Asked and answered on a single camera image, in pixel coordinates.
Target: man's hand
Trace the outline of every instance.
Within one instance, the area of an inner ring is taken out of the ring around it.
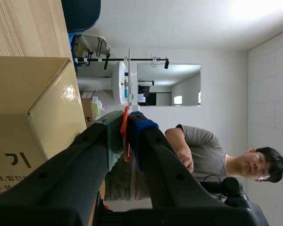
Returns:
[[[190,173],[193,173],[194,171],[194,162],[192,159],[192,153],[189,147],[183,147],[180,148],[177,152],[178,157],[180,158],[180,161],[183,163],[183,165],[189,170]]]

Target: mirror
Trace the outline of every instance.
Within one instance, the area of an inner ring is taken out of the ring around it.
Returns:
[[[138,64],[141,106],[200,106],[200,65]]]

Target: black cable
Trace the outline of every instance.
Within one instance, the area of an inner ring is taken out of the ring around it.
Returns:
[[[220,177],[218,177],[218,176],[215,175],[215,174],[210,174],[210,175],[206,176],[206,177],[203,179],[203,182],[205,182],[205,180],[206,180],[207,178],[209,178],[210,176],[215,176],[215,177],[217,177],[217,178],[219,179],[219,182],[221,182]],[[221,194],[219,194],[219,195],[212,194],[212,195],[213,195],[213,196],[216,196],[216,197],[219,197],[219,201],[220,201],[221,203],[223,203],[223,202],[221,201],[221,198],[226,199],[226,197],[221,196]]]
[[[205,182],[205,180],[206,180],[207,178],[209,178],[210,176],[215,176],[215,177],[217,177],[217,178],[219,179],[219,182],[221,182],[220,177],[218,177],[218,176],[215,175],[215,174],[210,174],[210,175],[206,176],[206,177],[203,179],[203,182]]]

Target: white sink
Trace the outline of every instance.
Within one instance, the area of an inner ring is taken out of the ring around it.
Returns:
[[[120,61],[113,68],[112,78],[77,77],[77,83],[80,91],[112,90],[114,101],[118,105],[125,105],[125,72],[126,65]]]
[[[125,98],[125,72],[126,65],[123,61],[120,61],[114,66],[112,73],[113,98],[119,105],[127,102],[127,98]]]

